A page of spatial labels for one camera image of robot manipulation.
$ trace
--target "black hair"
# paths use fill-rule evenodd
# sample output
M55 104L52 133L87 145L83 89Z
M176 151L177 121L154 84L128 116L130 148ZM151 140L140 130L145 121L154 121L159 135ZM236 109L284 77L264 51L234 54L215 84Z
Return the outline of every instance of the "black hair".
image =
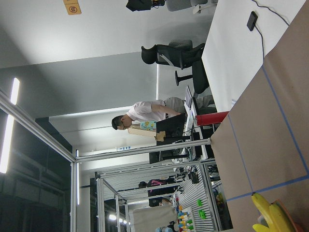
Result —
M145 181L141 181L139 183L139 188L142 189L142 188L145 188L145 187L147 187L147 183Z
M122 123L121 123L121 118L123 117L123 115L119 115L119 116L116 116L112 119L112 127L117 130L117 126L121 126Z

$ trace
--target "white tabletop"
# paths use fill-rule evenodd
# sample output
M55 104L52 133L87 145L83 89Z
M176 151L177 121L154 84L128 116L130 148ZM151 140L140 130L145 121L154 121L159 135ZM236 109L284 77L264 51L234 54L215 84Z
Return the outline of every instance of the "white tabletop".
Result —
M291 23L305 0L257 2ZM218 112L232 108L263 63L261 36L256 28L247 28L251 11L258 15L256 26L263 35L265 55L287 29L280 17L253 1L218 1L202 56Z

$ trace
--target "red object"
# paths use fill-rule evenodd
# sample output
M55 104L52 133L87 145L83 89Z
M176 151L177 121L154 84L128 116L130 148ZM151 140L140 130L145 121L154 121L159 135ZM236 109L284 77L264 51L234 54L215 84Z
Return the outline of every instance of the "red object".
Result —
M195 117L198 126L206 126L210 124L221 123L226 117L229 111L207 114L207 115L197 115Z

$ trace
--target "power adapter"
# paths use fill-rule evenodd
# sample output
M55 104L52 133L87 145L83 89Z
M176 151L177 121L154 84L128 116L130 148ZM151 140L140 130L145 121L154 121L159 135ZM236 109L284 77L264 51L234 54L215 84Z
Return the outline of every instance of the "power adapter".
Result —
M252 11L247 23L247 27L249 28L250 31L253 31L256 21L257 21L257 15L254 11Z

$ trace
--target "banana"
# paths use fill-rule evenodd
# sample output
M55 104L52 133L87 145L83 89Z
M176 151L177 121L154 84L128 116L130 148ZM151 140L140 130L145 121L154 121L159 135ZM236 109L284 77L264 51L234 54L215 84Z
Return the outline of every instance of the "banana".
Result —
M270 229L267 226L261 225L261 224L254 224L252 228L256 232L270 232Z
M265 218L267 225L270 229L271 232L276 232L278 231L276 225L274 224L272 217L270 215L269 211L269 202L259 193L254 192L251 195L251 199L255 205L255 207L260 211L260 213L263 215Z
M279 232L295 232L290 219L285 212L276 204L269 206L270 216Z

